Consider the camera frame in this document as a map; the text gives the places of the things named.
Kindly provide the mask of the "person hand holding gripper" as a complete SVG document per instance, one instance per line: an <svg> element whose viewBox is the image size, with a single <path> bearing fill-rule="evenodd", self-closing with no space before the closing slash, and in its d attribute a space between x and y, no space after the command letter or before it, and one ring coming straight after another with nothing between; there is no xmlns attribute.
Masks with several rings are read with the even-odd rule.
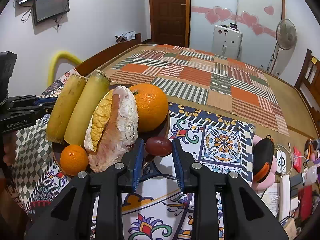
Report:
<svg viewBox="0 0 320 240"><path fill-rule="evenodd" d="M3 135L3 150L5 155L3 161L8 165L13 165L16 158L16 140L17 132L11 132Z"/></svg>

